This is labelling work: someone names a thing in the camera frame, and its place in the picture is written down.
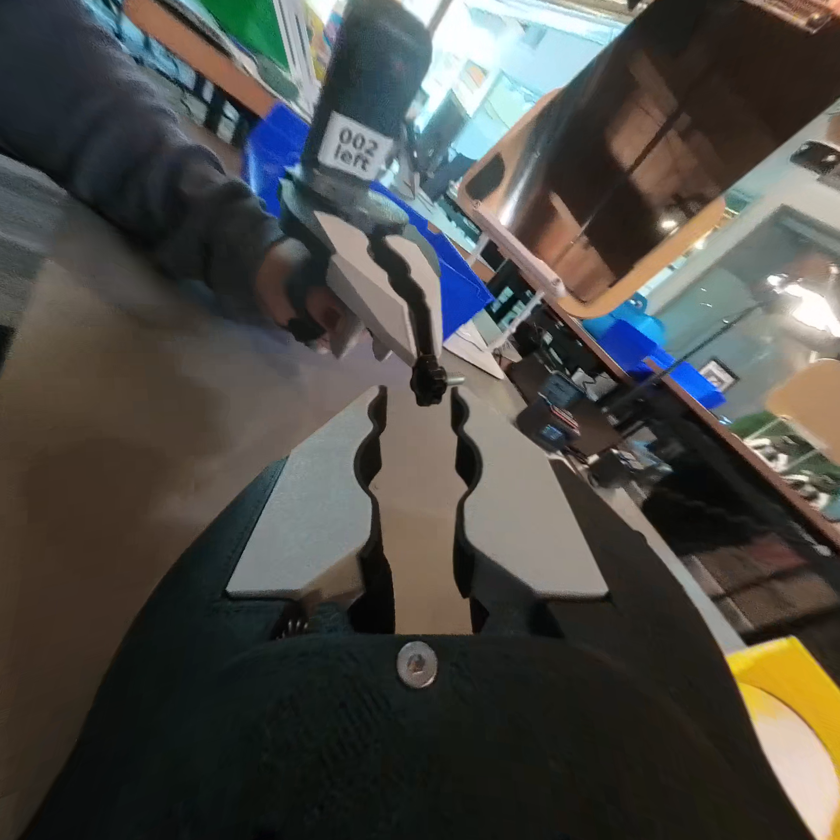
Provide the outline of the wooden table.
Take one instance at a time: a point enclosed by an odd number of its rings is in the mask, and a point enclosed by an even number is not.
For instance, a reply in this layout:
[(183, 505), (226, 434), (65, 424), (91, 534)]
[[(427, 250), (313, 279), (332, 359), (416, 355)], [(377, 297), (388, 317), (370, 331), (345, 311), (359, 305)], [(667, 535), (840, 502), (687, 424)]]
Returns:
[[(635, 379), (604, 351), (603, 347), (582, 327), (581, 322), (558, 308), (557, 306), (545, 304), (551, 312), (551, 317), (561, 322), (570, 330), (575, 338), (583, 343), (588, 352), (597, 358), (598, 364), (617, 382), (624, 385), (636, 385)], [(830, 545), (834, 551), (839, 550), (838, 526), (828, 521), (821, 512), (811, 507), (806, 500), (799, 496), (782, 478), (782, 476), (765, 464), (761, 457), (755, 454), (738, 436), (729, 431), (728, 426), (719, 422), (719, 419), (709, 412), (698, 400), (689, 394), (682, 386), (673, 380), (670, 373), (664, 375), (661, 380), (663, 387), (681, 405), (681, 409), (687, 411), (704, 427), (705, 431), (714, 434), (718, 440), (718, 446), (725, 447), (731, 452), (731, 457), (749, 466), (751, 472), (760, 478), (760, 481), (784, 500), (784, 504), (795, 511), (796, 516), (803, 520), (803, 527), (821, 544)]]

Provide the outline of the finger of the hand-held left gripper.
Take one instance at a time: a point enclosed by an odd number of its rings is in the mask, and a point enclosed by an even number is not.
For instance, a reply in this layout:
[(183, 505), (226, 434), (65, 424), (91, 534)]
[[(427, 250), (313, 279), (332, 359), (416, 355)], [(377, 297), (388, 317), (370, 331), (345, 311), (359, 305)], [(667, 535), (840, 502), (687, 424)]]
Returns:
[(412, 357), (438, 361), (443, 349), (440, 267), (432, 246), (418, 231), (377, 235), (369, 251), (386, 273), (391, 289), (405, 304), (413, 342)]
[(331, 251), (327, 286), (344, 309), (340, 327), (330, 340), (332, 355), (342, 359), (368, 332), (380, 348), (375, 354), (378, 360), (395, 354), (413, 366), (417, 347), (408, 306), (374, 261), (368, 235), (330, 213), (317, 211), (314, 216)]

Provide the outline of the yellow bin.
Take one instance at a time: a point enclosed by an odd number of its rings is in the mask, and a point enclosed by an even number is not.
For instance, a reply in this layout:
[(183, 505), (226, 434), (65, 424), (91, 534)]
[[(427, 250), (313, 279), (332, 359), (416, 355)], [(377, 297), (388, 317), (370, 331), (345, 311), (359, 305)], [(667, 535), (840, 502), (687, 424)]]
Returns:
[(795, 637), (726, 660), (788, 799), (814, 838), (838, 839), (838, 686)]

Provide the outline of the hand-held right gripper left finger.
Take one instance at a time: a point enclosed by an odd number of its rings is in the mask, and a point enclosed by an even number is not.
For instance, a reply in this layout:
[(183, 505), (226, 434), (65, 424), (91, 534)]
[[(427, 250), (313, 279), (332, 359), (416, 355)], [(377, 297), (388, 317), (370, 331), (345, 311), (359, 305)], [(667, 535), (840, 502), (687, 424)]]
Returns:
[(290, 452), (226, 584), (229, 597), (293, 602), (308, 615), (334, 604), (359, 633), (394, 633), (392, 571), (371, 490), (386, 412), (386, 388), (372, 387)]

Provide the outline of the person's left hand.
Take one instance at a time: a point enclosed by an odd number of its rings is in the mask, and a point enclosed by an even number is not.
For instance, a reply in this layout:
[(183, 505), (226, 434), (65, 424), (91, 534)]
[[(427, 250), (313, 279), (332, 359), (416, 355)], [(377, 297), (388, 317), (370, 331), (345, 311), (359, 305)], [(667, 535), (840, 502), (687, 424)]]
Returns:
[(327, 282), (329, 260), (294, 238), (270, 246), (254, 294), (262, 314), (299, 343), (330, 348), (347, 324), (346, 307)]

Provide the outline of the black knob with screw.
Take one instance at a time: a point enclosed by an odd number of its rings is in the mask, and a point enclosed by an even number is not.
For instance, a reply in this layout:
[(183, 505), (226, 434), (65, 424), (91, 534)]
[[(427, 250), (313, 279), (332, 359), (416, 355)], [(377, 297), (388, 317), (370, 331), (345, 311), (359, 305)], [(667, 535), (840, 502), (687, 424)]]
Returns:
[(416, 359), (410, 380), (411, 389), (419, 406), (440, 404), (448, 388), (464, 384), (466, 378), (460, 373), (447, 373), (438, 358), (425, 353)]

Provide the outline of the green board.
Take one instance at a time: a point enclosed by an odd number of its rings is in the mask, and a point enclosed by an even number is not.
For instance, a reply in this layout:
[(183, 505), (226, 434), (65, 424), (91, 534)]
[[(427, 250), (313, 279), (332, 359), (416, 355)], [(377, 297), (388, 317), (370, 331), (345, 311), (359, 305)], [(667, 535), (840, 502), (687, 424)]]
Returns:
[(273, 1), (201, 1), (228, 35), (253, 53), (290, 69), (286, 44)]

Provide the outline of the large blue bin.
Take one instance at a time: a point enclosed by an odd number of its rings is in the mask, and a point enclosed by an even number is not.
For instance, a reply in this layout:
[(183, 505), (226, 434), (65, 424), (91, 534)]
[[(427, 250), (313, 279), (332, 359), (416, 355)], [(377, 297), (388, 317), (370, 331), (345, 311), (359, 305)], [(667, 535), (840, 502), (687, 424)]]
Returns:
[[(245, 141), (242, 176), (265, 203), (269, 214), (280, 215), (279, 186), (288, 167), (297, 165), (309, 126), (288, 106), (279, 102), (257, 122)], [(485, 282), (443, 233), (435, 233), (425, 217), (379, 182), (372, 191), (389, 198), (408, 216), (409, 223), (434, 250), (440, 268), (444, 338), (447, 340), (493, 301)]]

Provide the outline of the monitor with tan rim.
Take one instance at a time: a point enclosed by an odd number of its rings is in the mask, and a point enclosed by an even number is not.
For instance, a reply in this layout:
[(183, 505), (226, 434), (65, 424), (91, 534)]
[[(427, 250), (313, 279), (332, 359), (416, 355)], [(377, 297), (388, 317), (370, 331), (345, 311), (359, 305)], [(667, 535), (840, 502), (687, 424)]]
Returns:
[(838, 96), (838, 2), (652, 2), (469, 169), (457, 201), (553, 305), (600, 318)]

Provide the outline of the person's left forearm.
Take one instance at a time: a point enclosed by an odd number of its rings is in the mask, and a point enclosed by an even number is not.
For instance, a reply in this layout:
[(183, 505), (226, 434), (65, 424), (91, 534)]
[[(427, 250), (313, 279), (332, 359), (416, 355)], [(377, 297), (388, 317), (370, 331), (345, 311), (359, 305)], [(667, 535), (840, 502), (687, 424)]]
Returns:
[(2, 152), (145, 249), (174, 280), (201, 281), (247, 322), (291, 319), (280, 279), (270, 309), (256, 282), (282, 240), (275, 218), (80, 2), (1, 2)]

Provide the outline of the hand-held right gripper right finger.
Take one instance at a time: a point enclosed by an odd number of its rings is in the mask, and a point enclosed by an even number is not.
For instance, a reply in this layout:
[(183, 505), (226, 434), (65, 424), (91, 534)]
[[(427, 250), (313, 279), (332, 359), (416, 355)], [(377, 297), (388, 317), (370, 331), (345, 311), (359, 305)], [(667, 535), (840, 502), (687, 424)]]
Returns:
[(450, 393), (455, 468), (454, 576), (471, 629), (528, 632), (556, 602), (608, 598), (607, 582), (552, 461), (466, 387)]

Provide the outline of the white monitor base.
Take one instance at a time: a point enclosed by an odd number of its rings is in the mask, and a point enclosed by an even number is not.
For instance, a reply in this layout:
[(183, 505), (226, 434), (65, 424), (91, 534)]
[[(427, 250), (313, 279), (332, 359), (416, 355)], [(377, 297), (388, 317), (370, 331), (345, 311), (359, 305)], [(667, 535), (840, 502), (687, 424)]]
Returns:
[(444, 341), (444, 349), (497, 380), (506, 378), (497, 358), (488, 349), (487, 342), (472, 320), (463, 324)]

